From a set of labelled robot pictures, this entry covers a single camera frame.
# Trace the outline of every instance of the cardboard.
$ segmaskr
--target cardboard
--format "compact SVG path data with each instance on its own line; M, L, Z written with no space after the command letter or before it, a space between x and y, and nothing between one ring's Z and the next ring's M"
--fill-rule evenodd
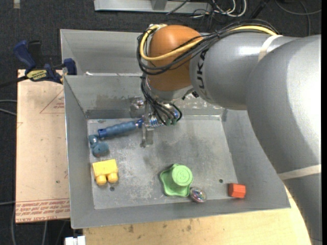
M19 82L16 223L70 217L65 139L63 85Z

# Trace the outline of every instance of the green object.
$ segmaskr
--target green object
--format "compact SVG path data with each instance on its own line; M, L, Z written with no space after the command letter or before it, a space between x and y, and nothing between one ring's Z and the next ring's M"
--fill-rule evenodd
M174 164L160 173L160 180L167 196L187 197L193 182L192 171L181 164Z

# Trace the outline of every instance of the black floor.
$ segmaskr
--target black floor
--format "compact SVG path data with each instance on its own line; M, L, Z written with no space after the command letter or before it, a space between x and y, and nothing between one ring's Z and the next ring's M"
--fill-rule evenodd
M248 19L260 0L247 0L248 10L241 19ZM287 10L305 13L321 8L321 0L282 2ZM305 37L321 34L321 13L306 15L290 14L280 9L271 0L258 18L269 21L286 36ZM219 22L229 22L220 16ZM46 62L58 64L61 61L59 30L115 30L142 32L151 23L176 23L188 25L205 32L222 27L215 20L192 20L180 14L159 13L95 12L94 0L20 0L20 9L13 8L13 0L0 0L0 84L13 80L16 70L25 68L12 54L12 49L21 40L41 40ZM0 88L0 100L17 99L17 86ZM0 108L16 112L13 103L0 103ZM0 111L0 203L15 200L15 153L16 117ZM12 244L11 216L13 205L0 206L0 244ZM17 244L41 244L44 223L15 225ZM69 223L49 222L45 244L55 244L58 235L73 235Z

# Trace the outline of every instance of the wooden board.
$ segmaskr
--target wooden board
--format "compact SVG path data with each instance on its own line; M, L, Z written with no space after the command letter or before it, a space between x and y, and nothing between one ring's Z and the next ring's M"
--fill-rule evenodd
M87 228L83 233L87 245L311 245L302 216L288 195L290 209Z

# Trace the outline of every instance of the yellow cable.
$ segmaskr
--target yellow cable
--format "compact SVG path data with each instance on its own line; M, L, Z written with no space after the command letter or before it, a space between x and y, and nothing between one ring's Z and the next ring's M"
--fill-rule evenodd
M189 43L187 45L184 45L183 47L180 47L178 49L175 49L175 50L172 50L171 52L169 53L166 53L164 55L160 55L160 56L157 56L157 57L148 57L144 54L144 44L146 42L146 40L148 39L149 37L149 30L156 30L158 28L161 28L161 27L166 27L167 25L166 24L155 24L151 27L149 27L147 29L147 31L145 32L144 36L142 37L142 40L141 40L141 43L139 45L139 53L141 55L141 57L147 61L160 61L160 60L163 60L167 57L170 57L170 56L173 56L177 53L181 53L183 51L186 51L187 49L190 49L192 48L193 46L197 45L201 40L198 40L198 41L195 41L195 42L192 42L192 43ZM270 29L268 28L265 28L265 27L259 27L259 26L241 26L241 27L236 27L232 30L230 30L229 32L231 31L236 31L236 30L257 30L257 31L261 31L263 33L266 33L266 34L270 34L270 35L276 35L276 33L274 33L273 31L271 31Z
M167 26L166 24L165 25L155 25L155 26L151 26L150 28L148 28L148 30L153 30L153 29L158 29L159 27L164 27L164 26ZM195 42L192 42L192 43L189 43L187 45L184 45L183 47L180 47L178 49L175 49L175 50L172 50L171 52L169 53L166 53L164 55L160 55L160 56L157 56L157 57L148 57L144 54L144 44L146 42L146 40L148 39L149 37L149 33L146 32L144 34L144 36L142 37L142 40L141 40L141 43L139 45L139 53L141 54L142 58L147 60L147 61L160 61L160 60L163 60L167 57L170 57L170 56L173 56L177 53L181 53L183 51L186 51L187 49L190 49L192 48L193 46L195 46L196 44L198 44L201 40L198 40L198 41L195 41Z
M242 27L236 27L232 30L230 30L229 32L231 31L236 31L236 30L257 30L257 31L261 31L263 33L266 33L266 34L269 34L269 35L276 35L275 32L271 31L270 29L268 28L265 28L265 27L259 27L259 26L242 26Z

